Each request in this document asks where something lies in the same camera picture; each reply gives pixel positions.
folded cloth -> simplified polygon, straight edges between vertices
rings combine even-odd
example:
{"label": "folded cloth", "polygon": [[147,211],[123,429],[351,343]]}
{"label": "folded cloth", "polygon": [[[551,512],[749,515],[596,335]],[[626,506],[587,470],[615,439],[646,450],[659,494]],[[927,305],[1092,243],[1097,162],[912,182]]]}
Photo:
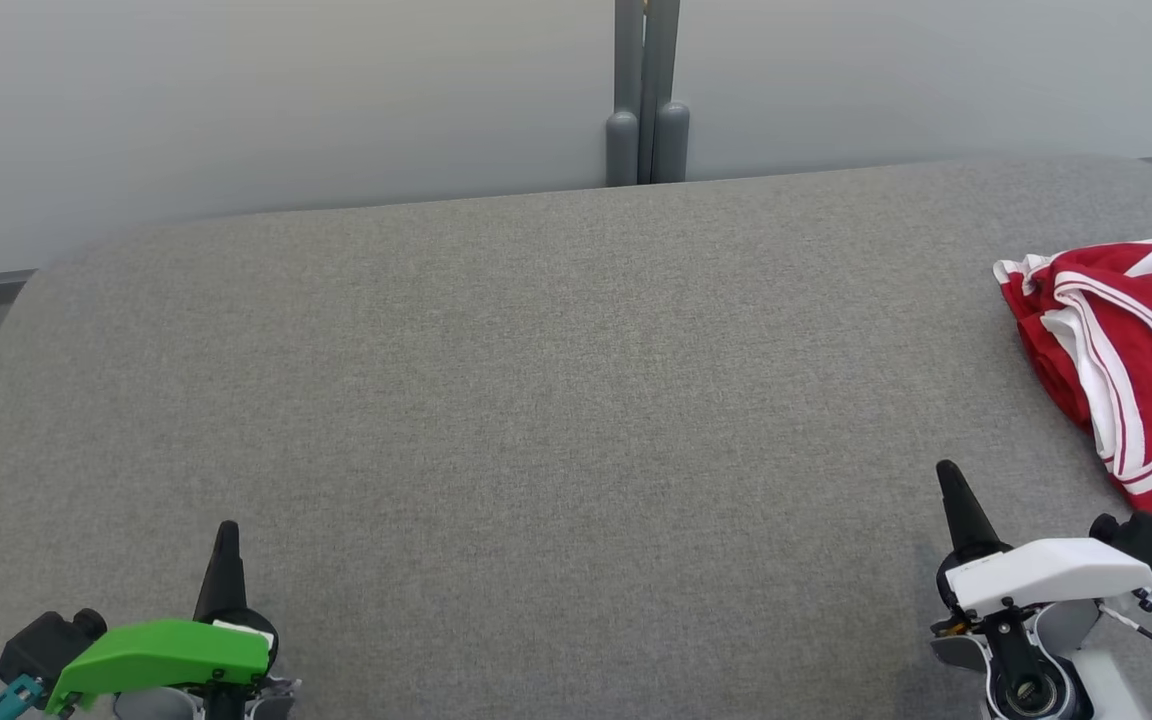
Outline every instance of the folded cloth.
{"label": "folded cloth", "polygon": [[993,274],[1043,387],[1152,511],[1152,240],[1000,260]]}

